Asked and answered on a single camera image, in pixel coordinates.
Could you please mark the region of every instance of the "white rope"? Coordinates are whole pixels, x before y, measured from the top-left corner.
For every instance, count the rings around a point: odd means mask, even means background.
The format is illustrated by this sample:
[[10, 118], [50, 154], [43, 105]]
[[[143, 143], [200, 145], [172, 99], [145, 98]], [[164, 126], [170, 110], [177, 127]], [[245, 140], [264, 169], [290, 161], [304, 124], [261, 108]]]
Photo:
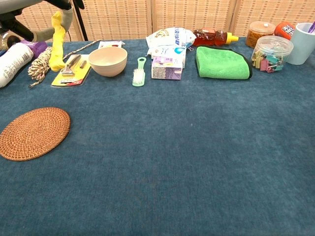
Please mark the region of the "white rope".
[[[93, 44], [95, 44], [99, 41], [100, 40], [93, 41], [92, 43], [89, 43], [78, 50], [75, 50], [75, 51], [72, 51], [71, 53], [68, 53], [67, 55], [65, 55], [63, 57], [63, 60], [65, 60], [68, 56], [75, 54], [75, 53], [77, 53], [83, 49], [86, 49], [86, 48], [92, 46]], [[40, 84], [45, 79], [45, 75], [47, 74], [47, 72], [50, 69], [49, 59], [51, 56], [51, 51], [52, 51], [52, 47], [47, 47], [46, 50], [44, 52], [42, 52], [39, 55], [39, 57], [31, 63], [31, 66], [28, 69], [28, 74], [32, 80], [37, 80], [37, 82], [29, 85], [29, 88], [33, 88], [34, 86]]]

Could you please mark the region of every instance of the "green cloth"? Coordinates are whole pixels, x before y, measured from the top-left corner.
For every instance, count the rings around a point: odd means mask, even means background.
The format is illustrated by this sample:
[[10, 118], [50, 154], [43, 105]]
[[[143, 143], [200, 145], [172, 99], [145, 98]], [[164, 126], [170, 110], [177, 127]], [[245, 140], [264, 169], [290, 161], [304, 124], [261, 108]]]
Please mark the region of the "green cloth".
[[252, 76], [248, 61], [232, 50], [198, 47], [196, 61], [200, 77], [246, 80]]

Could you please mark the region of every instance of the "jar lid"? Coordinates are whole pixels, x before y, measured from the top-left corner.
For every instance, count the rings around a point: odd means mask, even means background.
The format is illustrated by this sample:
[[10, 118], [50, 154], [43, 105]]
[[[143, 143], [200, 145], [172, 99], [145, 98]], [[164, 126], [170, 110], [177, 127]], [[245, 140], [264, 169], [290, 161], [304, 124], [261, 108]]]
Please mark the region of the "jar lid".
[[265, 21], [254, 21], [250, 24], [250, 30], [256, 33], [271, 34], [275, 28], [274, 24]]
[[293, 49], [293, 43], [279, 36], [264, 36], [257, 40], [256, 48], [264, 54], [287, 56]]

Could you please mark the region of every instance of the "yellow sock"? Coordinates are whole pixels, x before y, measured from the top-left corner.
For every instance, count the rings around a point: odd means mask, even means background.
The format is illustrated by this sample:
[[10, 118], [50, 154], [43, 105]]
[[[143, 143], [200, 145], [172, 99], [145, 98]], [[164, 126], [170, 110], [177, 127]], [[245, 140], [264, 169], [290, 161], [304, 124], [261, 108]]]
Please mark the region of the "yellow sock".
[[53, 36], [53, 49], [49, 59], [49, 66], [51, 70], [55, 72], [65, 67], [65, 63], [63, 62], [63, 39], [65, 36], [65, 29], [61, 26], [61, 20], [61, 11], [57, 11], [51, 17], [51, 23], [55, 29], [55, 33]]

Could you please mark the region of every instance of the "woven rattan coaster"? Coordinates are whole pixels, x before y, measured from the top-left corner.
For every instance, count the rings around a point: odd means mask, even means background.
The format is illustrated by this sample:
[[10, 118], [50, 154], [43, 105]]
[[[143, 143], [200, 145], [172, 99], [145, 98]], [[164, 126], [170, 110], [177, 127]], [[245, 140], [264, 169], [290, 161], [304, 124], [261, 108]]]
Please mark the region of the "woven rattan coaster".
[[12, 121], [0, 134], [0, 155], [12, 161], [40, 157], [67, 136], [70, 117], [55, 107], [27, 112]]

